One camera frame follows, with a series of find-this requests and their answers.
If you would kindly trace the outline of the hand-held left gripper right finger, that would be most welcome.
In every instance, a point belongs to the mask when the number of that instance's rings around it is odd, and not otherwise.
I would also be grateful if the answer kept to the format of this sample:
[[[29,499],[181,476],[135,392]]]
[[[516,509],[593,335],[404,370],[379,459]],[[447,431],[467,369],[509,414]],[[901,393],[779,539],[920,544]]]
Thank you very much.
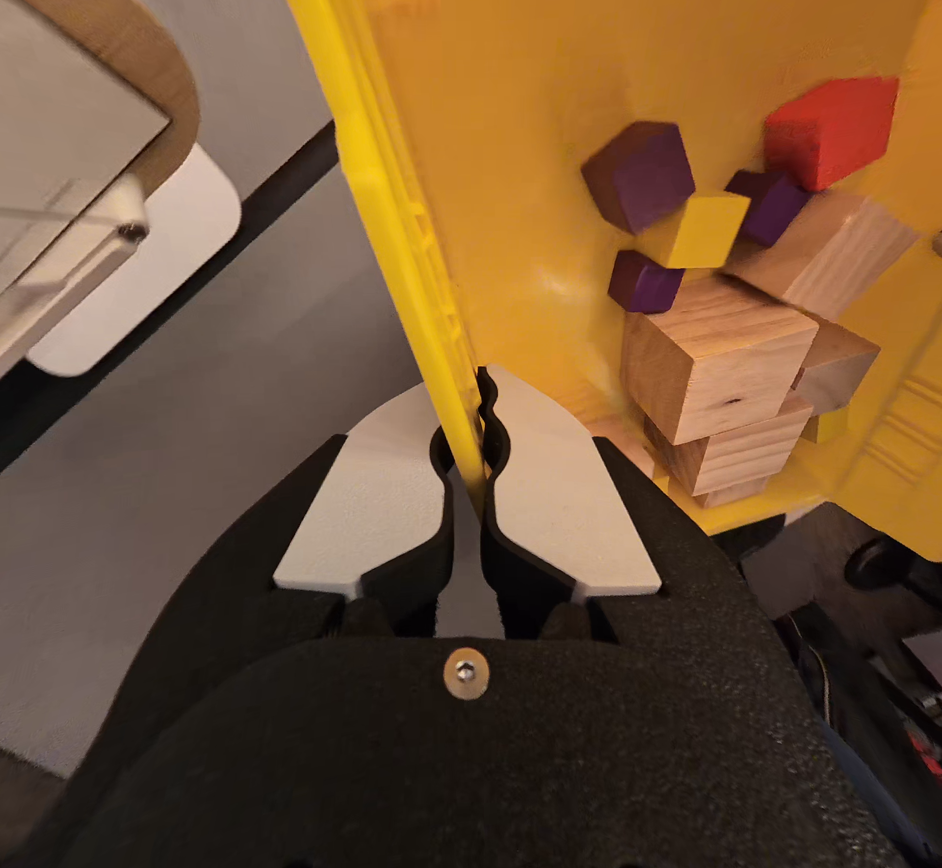
[[[497,364],[477,369],[490,469],[480,563],[507,637],[538,637],[557,607],[648,596],[662,579],[590,430]]]

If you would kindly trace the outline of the pile of coloured wooden cubes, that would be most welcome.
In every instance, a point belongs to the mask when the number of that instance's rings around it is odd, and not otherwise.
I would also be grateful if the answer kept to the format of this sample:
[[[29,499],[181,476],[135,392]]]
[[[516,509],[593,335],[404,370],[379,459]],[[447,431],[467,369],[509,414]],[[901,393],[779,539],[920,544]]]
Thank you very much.
[[[608,297],[625,314],[621,383],[668,473],[703,507],[760,494],[823,439],[880,347],[839,322],[917,232],[837,184],[889,148],[901,80],[826,81],[767,116],[760,170],[695,190],[679,125],[633,121],[581,166],[630,237]]]

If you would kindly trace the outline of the printed instruction sheet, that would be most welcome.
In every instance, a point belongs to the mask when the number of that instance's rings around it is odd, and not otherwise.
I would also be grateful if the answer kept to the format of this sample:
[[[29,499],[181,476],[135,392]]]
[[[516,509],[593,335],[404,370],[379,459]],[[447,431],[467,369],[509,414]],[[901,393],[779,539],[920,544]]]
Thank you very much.
[[[1,0],[1,289],[57,286],[120,223],[169,118],[22,0]]]

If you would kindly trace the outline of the yellow plastic box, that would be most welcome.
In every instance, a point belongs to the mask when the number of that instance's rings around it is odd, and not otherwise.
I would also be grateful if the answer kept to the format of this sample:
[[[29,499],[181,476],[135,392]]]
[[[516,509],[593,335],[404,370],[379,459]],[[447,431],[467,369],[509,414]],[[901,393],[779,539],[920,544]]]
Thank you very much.
[[[288,0],[354,196],[476,509],[477,367],[585,422],[618,412],[628,236],[583,162],[636,120],[677,123],[696,187],[761,161],[762,125],[815,85],[897,76],[886,155],[838,184],[916,243],[842,316],[882,351],[850,426],[802,440],[717,533],[824,498],[940,559],[940,0]]]

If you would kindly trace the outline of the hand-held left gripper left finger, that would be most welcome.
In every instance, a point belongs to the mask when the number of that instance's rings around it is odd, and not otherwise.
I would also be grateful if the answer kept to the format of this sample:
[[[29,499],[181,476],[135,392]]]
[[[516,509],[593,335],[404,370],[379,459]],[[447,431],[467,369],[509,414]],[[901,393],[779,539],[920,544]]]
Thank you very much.
[[[453,465],[425,384],[376,408],[342,440],[275,585],[374,600],[413,625],[452,576]]]

